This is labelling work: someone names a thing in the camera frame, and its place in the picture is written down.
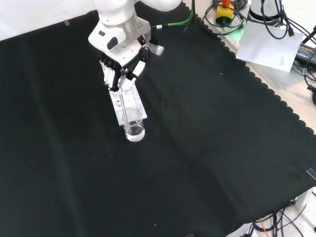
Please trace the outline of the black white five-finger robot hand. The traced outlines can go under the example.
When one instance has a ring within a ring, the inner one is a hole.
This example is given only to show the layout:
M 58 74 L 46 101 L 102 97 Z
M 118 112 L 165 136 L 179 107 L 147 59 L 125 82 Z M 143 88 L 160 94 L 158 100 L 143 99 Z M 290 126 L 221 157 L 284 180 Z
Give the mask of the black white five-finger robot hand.
M 150 39 L 150 23 L 141 18 L 134 26 L 107 28 L 98 22 L 88 37 L 89 43 L 100 51 L 104 85 L 114 97 L 129 92 L 135 85 L 150 58 L 146 46 Z

